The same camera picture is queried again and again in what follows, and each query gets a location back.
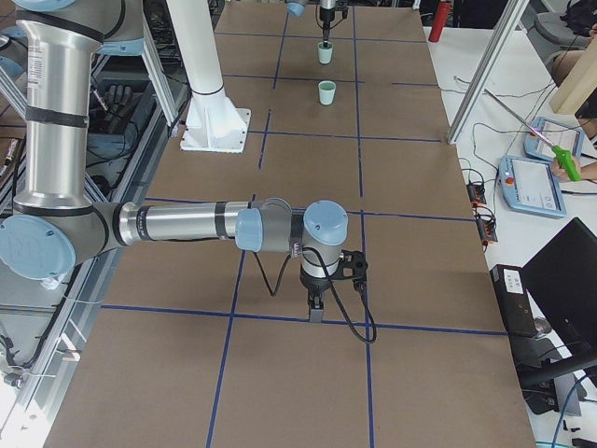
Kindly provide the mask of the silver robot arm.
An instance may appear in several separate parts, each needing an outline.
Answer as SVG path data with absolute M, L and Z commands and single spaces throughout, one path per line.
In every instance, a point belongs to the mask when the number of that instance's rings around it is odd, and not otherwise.
M 20 1 L 28 41 L 27 166 L 24 189 L 1 226 L 1 259 L 44 280 L 106 251 L 142 241 L 231 240 L 245 251 L 301 260 L 309 318 L 345 267 L 348 217 L 321 200 L 296 211 L 284 200 L 142 206 L 99 203 L 84 194 L 93 55 L 105 45 L 139 49 L 139 1 Z
M 308 1 L 307 0 L 291 0 L 285 1 L 287 11 L 295 17 L 299 17 L 305 10 Z M 316 21 L 319 23 L 319 27 L 322 31 L 322 43 L 323 47 L 327 49 L 329 47 L 329 35 L 332 28 L 332 22 L 335 20 L 337 10 L 336 0 L 319 0 L 318 1 L 318 12 Z

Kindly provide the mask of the person's hand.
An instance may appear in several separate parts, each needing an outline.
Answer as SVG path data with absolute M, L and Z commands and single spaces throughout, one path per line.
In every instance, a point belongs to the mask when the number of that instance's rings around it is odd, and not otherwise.
M 569 174 L 569 168 L 571 166 L 574 167 L 574 172 L 576 173 L 573 176 L 570 176 Z M 576 157 L 572 157 L 570 162 L 565 164 L 562 164 L 555 159 L 552 162 L 550 169 L 554 176 L 561 182 L 578 182 L 582 179 L 581 166 L 579 159 Z

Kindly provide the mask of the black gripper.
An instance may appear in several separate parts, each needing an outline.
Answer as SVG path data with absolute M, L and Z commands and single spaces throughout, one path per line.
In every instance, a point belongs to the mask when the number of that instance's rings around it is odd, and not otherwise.
M 331 24 L 335 19 L 335 8 L 319 7 L 319 20 L 322 25 L 322 43 L 324 48 L 329 47 Z
M 303 269 L 299 272 L 301 284 L 307 289 L 307 303 L 309 305 L 309 321 L 321 323 L 324 317 L 324 294 L 331 289 L 333 283 L 327 278 L 314 277 Z

